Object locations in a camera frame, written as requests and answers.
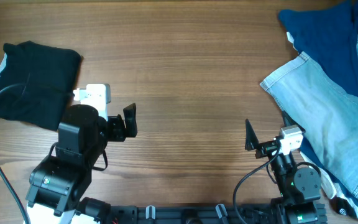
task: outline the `black cloth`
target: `black cloth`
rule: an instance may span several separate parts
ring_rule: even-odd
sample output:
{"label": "black cloth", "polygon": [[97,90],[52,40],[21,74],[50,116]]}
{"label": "black cloth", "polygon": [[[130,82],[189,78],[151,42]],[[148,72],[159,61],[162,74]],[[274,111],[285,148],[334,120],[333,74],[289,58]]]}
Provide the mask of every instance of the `black cloth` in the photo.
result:
{"label": "black cloth", "polygon": [[0,95],[0,118],[25,121],[56,131],[73,96],[81,56],[74,50],[35,44],[4,44],[6,67],[0,90],[16,83],[23,87]]}

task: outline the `wooden table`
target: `wooden table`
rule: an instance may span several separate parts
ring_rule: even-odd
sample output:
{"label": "wooden table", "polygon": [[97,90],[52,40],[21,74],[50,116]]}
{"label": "wooden table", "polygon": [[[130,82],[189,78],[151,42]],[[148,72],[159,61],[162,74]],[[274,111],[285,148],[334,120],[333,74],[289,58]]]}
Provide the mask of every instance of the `wooden table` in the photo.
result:
{"label": "wooden table", "polygon": [[[239,179],[265,162],[244,150],[245,119],[261,141],[283,125],[274,100],[259,87],[296,57],[277,13],[338,2],[0,4],[0,62],[5,42],[74,49],[84,57],[76,87],[110,84],[110,114],[137,103],[137,137],[108,145],[109,167],[93,172],[85,196],[112,205],[230,205]],[[0,163],[23,202],[30,173],[55,141],[55,132],[0,119]],[[279,195],[263,170],[237,198],[269,203]],[[329,205],[328,217],[356,222]],[[21,221],[0,178],[0,223]]]}

